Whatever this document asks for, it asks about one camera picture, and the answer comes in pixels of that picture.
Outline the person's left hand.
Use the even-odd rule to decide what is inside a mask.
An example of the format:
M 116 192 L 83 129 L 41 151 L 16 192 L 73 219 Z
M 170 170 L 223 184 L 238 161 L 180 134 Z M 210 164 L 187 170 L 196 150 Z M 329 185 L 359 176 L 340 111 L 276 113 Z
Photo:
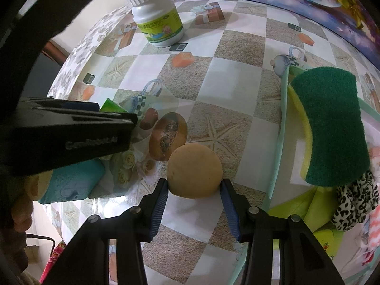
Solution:
M 13 202 L 12 225 L 6 235 L 6 250 L 17 267 L 23 272 L 28 267 L 25 253 L 26 231 L 32 226 L 33 202 L 40 200 L 48 190 L 53 171 L 27 176 L 21 187 L 21 194 Z

